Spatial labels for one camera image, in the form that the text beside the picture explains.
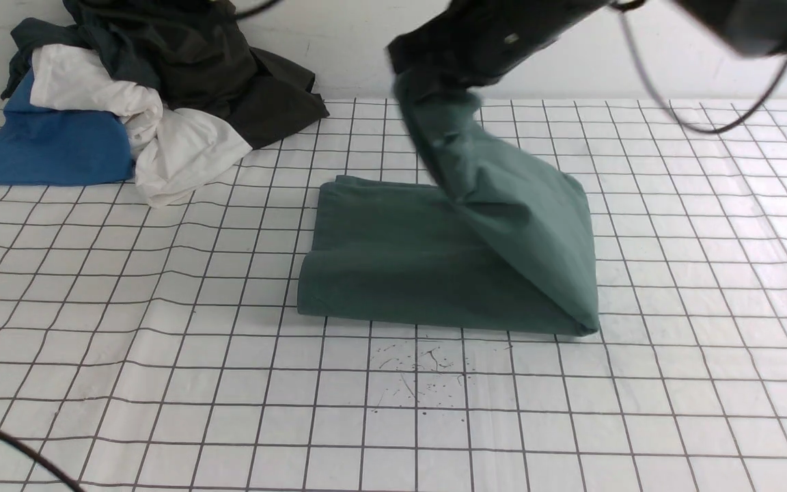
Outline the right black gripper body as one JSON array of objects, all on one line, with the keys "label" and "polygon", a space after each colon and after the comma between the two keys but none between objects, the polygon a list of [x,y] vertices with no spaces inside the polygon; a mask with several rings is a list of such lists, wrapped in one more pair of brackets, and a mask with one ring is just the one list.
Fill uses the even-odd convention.
[{"label": "right black gripper body", "polygon": [[394,38],[394,74],[437,86],[491,86],[609,1],[451,1],[417,29]]}]

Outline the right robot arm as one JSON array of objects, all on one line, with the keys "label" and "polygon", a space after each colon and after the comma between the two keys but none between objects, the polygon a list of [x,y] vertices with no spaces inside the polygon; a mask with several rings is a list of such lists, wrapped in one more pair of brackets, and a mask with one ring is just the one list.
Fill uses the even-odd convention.
[{"label": "right robot arm", "polygon": [[[527,58],[603,8],[640,1],[452,1],[387,47],[396,74],[421,66],[455,87],[499,82]],[[681,1],[680,8],[747,58],[787,54],[787,1]]]}]

